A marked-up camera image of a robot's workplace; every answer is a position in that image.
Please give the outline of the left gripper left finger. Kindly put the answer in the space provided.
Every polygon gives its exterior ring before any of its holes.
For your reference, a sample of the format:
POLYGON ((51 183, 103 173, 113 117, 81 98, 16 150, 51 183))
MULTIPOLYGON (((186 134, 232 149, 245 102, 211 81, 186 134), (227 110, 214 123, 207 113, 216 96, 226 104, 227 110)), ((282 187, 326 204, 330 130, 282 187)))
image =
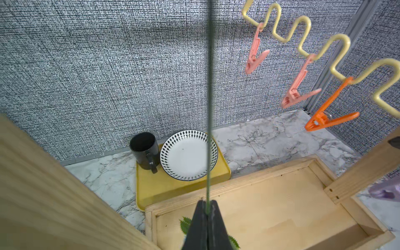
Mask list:
POLYGON ((192 222, 186 234, 183 250, 207 250, 207 223, 208 218, 205 212, 206 202, 198 201, 192 222))

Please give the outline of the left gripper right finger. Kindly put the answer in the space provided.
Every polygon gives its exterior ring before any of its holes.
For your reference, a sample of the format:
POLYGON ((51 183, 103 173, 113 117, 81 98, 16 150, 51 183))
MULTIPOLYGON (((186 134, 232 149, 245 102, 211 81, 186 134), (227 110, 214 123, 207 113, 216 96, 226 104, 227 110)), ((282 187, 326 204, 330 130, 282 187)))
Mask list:
POLYGON ((210 202, 207 215, 208 250, 233 250, 217 201, 210 202))

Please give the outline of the yellow wavy clothes hanger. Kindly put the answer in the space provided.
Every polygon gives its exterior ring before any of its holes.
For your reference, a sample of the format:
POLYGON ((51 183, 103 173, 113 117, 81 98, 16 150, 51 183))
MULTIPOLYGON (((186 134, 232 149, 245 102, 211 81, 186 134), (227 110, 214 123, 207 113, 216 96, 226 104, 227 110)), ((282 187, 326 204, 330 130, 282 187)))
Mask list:
MULTIPOLYGON (((287 43, 290 41, 290 39, 292 38, 294 32, 296 31, 298 25, 300 23, 303 23, 305 25, 305 30, 304 33, 302 35, 302 38, 300 39, 300 42, 297 46, 297 51, 303 55, 304 57, 309 56, 309 53, 307 53, 304 49, 303 49, 303 44, 306 41, 309 32, 311 30, 311 20, 309 17, 307 16, 300 16, 298 18, 296 18, 295 22, 293 23, 289 34, 284 38, 282 36, 280 36, 277 33, 277 28, 278 28, 278 24, 280 21, 280 17, 281 17, 281 6, 278 3, 273 3, 268 7, 267 13, 265 15, 265 19, 263 23, 258 23, 257 21, 255 21, 254 19, 252 19, 251 17, 249 17, 247 15, 251 5, 252 5, 252 1, 246 1, 242 10, 241 10, 241 14, 242 17, 248 21, 250 24, 256 26, 256 27, 261 27, 262 29, 265 28, 268 24, 268 21, 270 19, 270 16, 273 12, 273 10, 276 11, 276 18, 275 18, 275 22, 274 22, 274 26, 272 29, 272 37, 275 38, 276 40, 282 42, 282 43, 287 43)), ((344 58, 344 56, 348 53, 348 51, 350 50, 350 46, 351 46, 351 39, 349 38, 349 36, 347 36, 346 34, 343 33, 339 33, 339 34, 335 34, 333 36, 331 36, 329 38, 329 40, 323 45, 323 47, 320 49, 320 51, 318 52, 318 54, 316 54, 315 60, 320 59, 325 53, 326 51, 329 49, 330 45, 335 42, 335 41, 341 41, 342 42, 342 49, 339 52, 338 56, 336 56, 336 58, 334 59, 334 61, 332 62, 331 66, 329 67, 330 73, 335 76, 337 79, 339 80, 344 80, 345 76, 342 75, 339 71, 336 70, 336 66, 339 64, 339 62, 344 58)), ((399 118, 400 117, 400 111, 397 110, 396 108, 394 108, 393 106, 391 106, 390 104, 388 104, 387 102, 385 102, 382 98, 381 98, 381 94, 384 93, 385 91, 387 91, 392 85, 394 85, 396 82, 398 82, 400 80, 400 62, 396 59, 393 58, 384 58, 384 59, 379 59, 375 62, 373 62, 367 69, 365 69, 356 79, 353 80, 353 82, 351 83, 352 85, 358 84, 360 82, 362 82, 364 79, 366 79, 370 74, 372 74, 376 69, 378 69, 381 66, 390 66, 393 69, 393 76, 383 85, 381 85, 377 90, 375 90, 375 92, 372 94, 372 100, 383 110, 385 110, 387 113, 389 113, 390 115, 392 115, 395 118, 399 118)))

